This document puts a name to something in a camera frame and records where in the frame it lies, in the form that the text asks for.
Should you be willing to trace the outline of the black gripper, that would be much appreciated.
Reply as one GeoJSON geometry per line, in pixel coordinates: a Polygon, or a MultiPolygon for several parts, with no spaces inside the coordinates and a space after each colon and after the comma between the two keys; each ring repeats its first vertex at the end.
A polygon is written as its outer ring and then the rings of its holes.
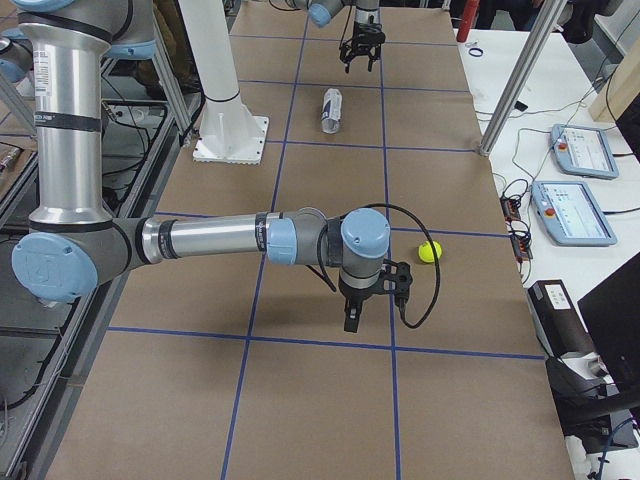
{"type": "Polygon", "coordinates": [[[339,290],[345,298],[344,331],[357,333],[361,315],[361,302],[364,302],[374,295],[384,295],[384,282],[377,280],[374,284],[366,288],[356,288],[340,279],[339,290]]]}
{"type": "Polygon", "coordinates": [[[367,70],[372,71],[374,64],[381,59],[384,32],[380,23],[355,22],[353,35],[349,43],[341,43],[339,58],[346,73],[350,72],[351,56],[367,56],[367,70]]]}

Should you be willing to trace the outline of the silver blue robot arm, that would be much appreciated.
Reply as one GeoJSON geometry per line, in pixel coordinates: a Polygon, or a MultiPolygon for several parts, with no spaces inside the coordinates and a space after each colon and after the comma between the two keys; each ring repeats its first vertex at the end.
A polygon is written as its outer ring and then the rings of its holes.
{"type": "Polygon", "coordinates": [[[346,73],[356,58],[367,59],[368,72],[381,59],[386,35],[380,21],[379,1],[294,0],[286,4],[294,10],[306,10],[311,22],[319,28],[328,26],[344,8],[348,9],[339,42],[339,59],[346,73]]]}
{"type": "Polygon", "coordinates": [[[189,256],[253,252],[285,265],[339,271],[344,328],[391,279],[385,217],[360,208],[328,218],[314,208],[209,219],[118,219],[102,201],[100,66],[104,57],[150,59],[148,1],[21,1],[19,26],[33,48],[39,205],[14,247],[13,272],[35,296],[70,302],[143,265],[189,256]]]}

